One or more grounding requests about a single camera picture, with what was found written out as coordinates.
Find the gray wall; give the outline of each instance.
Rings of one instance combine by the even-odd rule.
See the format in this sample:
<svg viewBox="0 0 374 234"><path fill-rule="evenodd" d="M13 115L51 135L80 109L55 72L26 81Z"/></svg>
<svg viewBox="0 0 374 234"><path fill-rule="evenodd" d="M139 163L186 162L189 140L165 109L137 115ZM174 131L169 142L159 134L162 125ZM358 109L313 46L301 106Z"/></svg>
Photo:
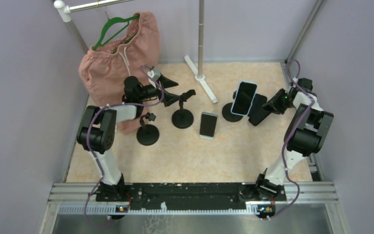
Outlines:
<svg viewBox="0 0 374 234"><path fill-rule="evenodd" d="M329 0L297 59L335 114L319 158L352 233L374 233L374 1Z"/></svg>
<svg viewBox="0 0 374 234"><path fill-rule="evenodd" d="M0 234L36 234L61 181L86 92L52 2L0 4Z"/></svg>
<svg viewBox="0 0 374 234"><path fill-rule="evenodd" d="M82 4L82 0L68 0ZM197 60L198 0L135 0L107 7L109 16L127 18L137 11L155 14L161 37L161 62ZM206 0L205 61L285 59L315 0ZM72 14L88 45L107 21L105 8Z"/></svg>

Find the green hanger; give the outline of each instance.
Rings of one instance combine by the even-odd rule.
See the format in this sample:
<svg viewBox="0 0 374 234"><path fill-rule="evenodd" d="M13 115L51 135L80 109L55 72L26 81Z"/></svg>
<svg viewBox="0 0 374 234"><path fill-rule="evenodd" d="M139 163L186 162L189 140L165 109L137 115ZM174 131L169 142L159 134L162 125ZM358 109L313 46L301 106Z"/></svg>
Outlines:
<svg viewBox="0 0 374 234"><path fill-rule="evenodd" d="M133 17L130 17L130 18L127 18L127 19L123 19L121 17L115 17L115 18L112 18L112 19L109 19L107 21L107 23L105 23L104 27L102 28L102 31L101 31L101 37L100 39L98 40L98 42L95 44L95 46L93 47L93 50L97 50L97 48L99 46L104 46L105 44L107 44L110 40L112 40L113 38L115 38L115 36L117 36L119 33L121 33L124 29L126 29L129 25L130 25L130 21L131 20L134 20L134 19L138 19L140 18L140 14L137 14ZM111 28L111 26L113 26L114 24L116 23L127 23L127 25L125 25L122 29L120 29L116 34L114 34L110 39L108 39L106 42L102 43L102 40L104 39L105 37L105 34L107 33L108 29Z"/></svg>

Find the metal pole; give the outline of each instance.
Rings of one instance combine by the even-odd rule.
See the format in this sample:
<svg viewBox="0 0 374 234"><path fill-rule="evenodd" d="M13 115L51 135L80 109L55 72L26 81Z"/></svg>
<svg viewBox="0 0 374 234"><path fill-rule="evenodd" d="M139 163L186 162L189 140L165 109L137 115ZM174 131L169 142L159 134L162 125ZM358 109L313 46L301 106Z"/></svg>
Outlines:
<svg viewBox="0 0 374 234"><path fill-rule="evenodd" d="M75 39L78 41L79 46L81 46L82 51L84 54L88 52L87 44L85 44L84 39L82 38L81 34L79 33L78 29L76 28L76 25L74 21L65 22L65 24L68 27L68 30L71 32L71 34L75 37Z"/></svg>
<svg viewBox="0 0 374 234"><path fill-rule="evenodd" d="M199 68L197 77L203 76L203 37L204 37L204 0L200 0L199 8Z"/></svg>
<svg viewBox="0 0 374 234"><path fill-rule="evenodd" d="M84 11L88 9L93 9L101 6L108 6L112 4L122 3L126 1L132 1L132 0L104 0L104 1L97 1L92 3L87 3L79 6L67 6L69 12L76 12L76 11Z"/></svg>
<svg viewBox="0 0 374 234"><path fill-rule="evenodd" d="M313 20L318 15L319 10L323 6L323 4L326 2L326 0L317 0L315 3L315 6L312 9L312 12L310 13L309 17L307 18L301 32L299 33L298 39L296 40L295 44L293 45L292 49L290 50L289 56L287 56L287 60L292 60L295 58L296 54L299 51L300 45L302 44L304 38L307 35L307 32L310 29L310 26L313 23Z"/></svg>

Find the black round base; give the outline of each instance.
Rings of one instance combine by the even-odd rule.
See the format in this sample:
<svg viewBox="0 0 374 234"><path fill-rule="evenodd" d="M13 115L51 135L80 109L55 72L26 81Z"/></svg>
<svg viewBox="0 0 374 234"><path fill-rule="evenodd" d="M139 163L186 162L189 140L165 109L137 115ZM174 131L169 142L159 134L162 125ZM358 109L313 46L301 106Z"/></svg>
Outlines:
<svg viewBox="0 0 374 234"><path fill-rule="evenodd" d="M193 113L189 110L177 110L171 117L171 121L176 128L185 129L193 124L194 116Z"/></svg>
<svg viewBox="0 0 374 234"><path fill-rule="evenodd" d="M149 146L158 141L160 137L160 132L158 128L151 124L146 124L147 130L144 130L142 127L137 131L137 140L140 144Z"/></svg>
<svg viewBox="0 0 374 234"><path fill-rule="evenodd" d="M238 122L243 118L243 116L238 116L238 115L233 114L231 112L232 105L233 105L232 102L224 105L223 110L222 110L223 117L225 118L225 120L229 122Z"/></svg>

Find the black phone stand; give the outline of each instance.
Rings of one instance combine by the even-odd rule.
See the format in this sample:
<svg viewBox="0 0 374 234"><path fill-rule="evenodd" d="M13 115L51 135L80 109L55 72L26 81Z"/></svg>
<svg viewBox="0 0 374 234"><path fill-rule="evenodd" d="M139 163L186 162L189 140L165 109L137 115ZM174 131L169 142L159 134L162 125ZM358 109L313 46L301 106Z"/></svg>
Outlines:
<svg viewBox="0 0 374 234"><path fill-rule="evenodd" d="M140 117L141 127L137 131L137 140L140 144L149 146L158 141L158 138L160 137L160 131L158 131L158 128L154 125L146 124L143 120L146 118L150 121L154 121L155 117L156 116L153 113L147 113Z"/></svg>
<svg viewBox="0 0 374 234"><path fill-rule="evenodd" d="M189 90L186 93L180 95L179 106L180 109L175 111L171 117L171 122L176 128L185 129L190 127L194 122L193 113L183 108L184 102L187 101L192 95L195 95L194 90Z"/></svg>
<svg viewBox="0 0 374 234"><path fill-rule="evenodd" d="M233 105L232 102L224 105L223 110L222 110L222 115L223 115L224 119L229 121L229 122L238 122L243 118L243 116L233 114L231 112L231 106L232 105Z"/></svg>

